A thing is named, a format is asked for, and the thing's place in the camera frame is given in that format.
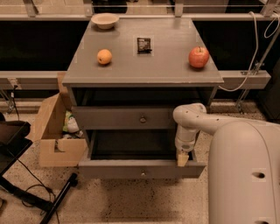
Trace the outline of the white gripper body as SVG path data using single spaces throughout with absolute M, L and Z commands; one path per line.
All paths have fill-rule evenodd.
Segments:
M 199 131 L 193 128 L 177 127 L 175 146 L 178 152 L 188 153 L 194 149 Z

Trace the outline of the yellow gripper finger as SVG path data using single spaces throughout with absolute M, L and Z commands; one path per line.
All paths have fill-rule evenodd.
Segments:
M 178 152 L 177 153 L 177 166 L 178 167 L 185 167 L 186 163 L 188 162 L 189 155 L 185 152 Z

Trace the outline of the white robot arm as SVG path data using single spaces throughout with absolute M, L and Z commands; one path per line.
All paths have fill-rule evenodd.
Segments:
M 280 125 L 209 115 L 193 103 L 173 110 L 177 164 L 183 167 L 196 135 L 211 135 L 209 224 L 280 224 Z

